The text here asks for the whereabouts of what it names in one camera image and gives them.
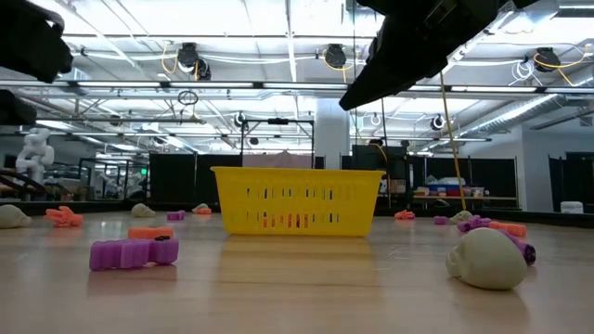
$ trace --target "floor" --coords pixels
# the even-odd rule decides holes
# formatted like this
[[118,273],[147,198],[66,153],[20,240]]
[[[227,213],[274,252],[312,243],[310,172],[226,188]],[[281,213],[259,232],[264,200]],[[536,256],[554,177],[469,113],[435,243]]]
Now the floor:
[[228,236],[170,223],[175,265],[90,272],[95,240],[163,225],[87,214],[82,229],[0,231],[3,333],[591,333],[594,229],[529,225],[537,260],[513,291],[448,278],[453,226],[378,218],[368,238]]

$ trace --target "purple plastic toy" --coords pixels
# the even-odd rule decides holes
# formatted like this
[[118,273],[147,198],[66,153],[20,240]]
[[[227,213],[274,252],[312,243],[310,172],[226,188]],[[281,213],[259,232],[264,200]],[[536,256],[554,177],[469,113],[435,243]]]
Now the purple plastic toy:
[[433,222],[436,225],[447,225],[448,221],[449,221],[449,219],[447,217],[443,217],[443,216],[435,216],[433,218]]
[[536,262],[536,249],[534,248],[534,246],[521,242],[520,240],[518,240],[518,238],[511,235],[506,230],[499,229],[498,231],[503,233],[504,235],[508,236],[508,238],[516,246],[518,246],[518,249],[522,253],[522,256],[523,256],[524,260],[526,261],[526,264],[532,265]]
[[97,241],[91,246],[89,268],[139,268],[147,263],[170,264],[177,260],[179,240],[169,237]]
[[178,212],[167,212],[167,220],[184,220],[186,219],[186,212],[180,210]]

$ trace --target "ceiling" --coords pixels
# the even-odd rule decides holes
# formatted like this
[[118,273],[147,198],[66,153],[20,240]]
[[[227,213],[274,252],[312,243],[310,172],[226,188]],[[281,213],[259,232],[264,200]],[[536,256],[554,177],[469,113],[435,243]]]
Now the ceiling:
[[[65,2],[60,4],[60,0],[33,2],[58,12],[65,19],[63,39],[75,55],[73,66],[87,75],[88,80],[94,81],[193,81],[192,75],[180,70],[169,73],[168,70],[174,67],[172,57],[181,43],[195,42],[200,55],[211,67],[213,82],[351,83],[365,66],[368,44],[383,20],[380,14],[363,9],[351,15],[344,10],[344,0],[73,0],[70,1],[71,10],[66,8],[68,5]],[[445,73],[445,83],[498,86],[559,83],[562,76],[557,71],[535,71],[534,75],[518,79],[517,73],[526,74],[526,71],[518,70],[517,61],[526,54],[534,54],[537,47],[549,46],[554,48],[563,64],[577,62],[588,52],[587,45],[594,43],[593,28],[594,19],[567,17],[548,19],[529,29],[517,24],[504,25],[472,47],[461,61],[454,63]],[[98,37],[99,32],[107,39]],[[328,44],[343,44],[344,52],[350,59],[347,66],[351,66],[344,76],[342,71],[329,68],[321,58],[317,58]],[[114,52],[116,48],[131,58],[135,66]],[[402,52],[406,51],[407,45],[402,45]],[[414,60],[403,66],[414,66]],[[571,75],[581,71],[593,61],[594,58],[584,57],[564,73]],[[0,70],[0,79],[31,78]],[[429,78],[422,84],[438,84],[438,77]],[[109,89],[88,91],[89,96],[113,93]],[[148,90],[129,91],[144,94]],[[151,119],[154,121],[150,125],[157,124],[157,131],[179,134],[236,134],[239,129],[233,126],[233,118],[240,111],[253,119],[282,117],[299,120],[313,120],[317,112],[324,111],[318,109],[320,95],[294,91],[291,94],[271,94],[268,98],[262,98],[258,92],[245,96],[244,92],[238,91],[236,97],[227,98],[224,89],[198,90],[197,93],[206,97],[201,97],[199,103],[189,107],[175,104],[175,98],[65,98],[59,90],[43,87],[21,89],[19,92],[31,94],[59,110],[44,108],[51,113],[46,116],[64,118],[68,114],[82,118],[106,118],[121,115],[124,118]],[[443,101],[438,97],[385,98],[383,111],[387,134],[444,135],[433,132],[429,122],[435,115],[444,113]],[[493,99],[488,96],[459,97],[447,100],[455,128],[475,122],[515,99],[514,96]],[[351,110],[354,142],[357,135],[382,134],[382,124],[374,125],[377,124],[375,117],[381,116],[381,112],[380,101],[357,111]],[[188,122],[192,115],[207,123]],[[186,123],[163,122],[173,117],[182,117]],[[70,122],[69,126],[94,132],[133,133],[143,123],[146,126],[149,124],[125,122],[114,127],[107,122]],[[307,132],[305,127],[301,129],[295,125],[262,124],[252,134],[301,135],[299,138],[261,141],[257,147],[298,150],[310,148]],[[101,142],[113,142],[110,137],[93,137]],[[235,151],[232,146],[238,146],[238,139],[231,139],[230,143],[220,138],[180,137],[180,140],[183,140],[183,145],[172,145],[181,151],[196,149],[199,152],[227,153]],[[145,137],[135,137],[126,143],[143,149],[154,144]]]

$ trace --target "orange toy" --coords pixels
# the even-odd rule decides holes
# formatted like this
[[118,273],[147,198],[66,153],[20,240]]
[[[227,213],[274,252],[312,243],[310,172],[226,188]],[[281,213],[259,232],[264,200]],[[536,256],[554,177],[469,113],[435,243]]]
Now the orange toy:
[[520,224],[505,224],[492,221],[491,223],[489,223],[489,227],[507,231],[509,234],[515,237],[526,237],[526,234],[528,232],[526,226]]
[[408,212],[406,210],[401,211],[401,212],[397,212],[394,215],[394,219],[398,219],[398,220],[413,220],[415,219],[415,213],[414,212]]
[[196,214],[211,214],[213,211],[209,208],[196,209]]
[[44,219],[54,222],[54,227],[79,227],[83,224],[83,216],[75,214],[67,206],[45,210]]
[[157,237],[174,237],[174,230],[171,227],[130,227],[128,238],[154,239]]

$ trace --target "plastic skull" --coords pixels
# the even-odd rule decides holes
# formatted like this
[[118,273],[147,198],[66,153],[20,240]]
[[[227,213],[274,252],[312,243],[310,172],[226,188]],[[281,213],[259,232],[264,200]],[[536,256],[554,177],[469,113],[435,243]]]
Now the plastic skull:
[[470,221],[471,218],[472,218],[472,213],[467,212],[467,211],[461,211],[461,212],[456,213],[456,215],[453,216],[452,218],[450,218],[449,222],[452,224],[459,224],[459,223],[468,222],[468,221]]
[[528,273],[516,245],[491,228],[477,228],[463,236],[445,266],[452,277],[482,289],[512,289]]
[[31,218],[14,205],[0,206],[0,228],[27,227]]
[[151,210],[148,206],[139,203],[132,208],[132,215],[138,218],[150,218],[155,216],[155,211]]

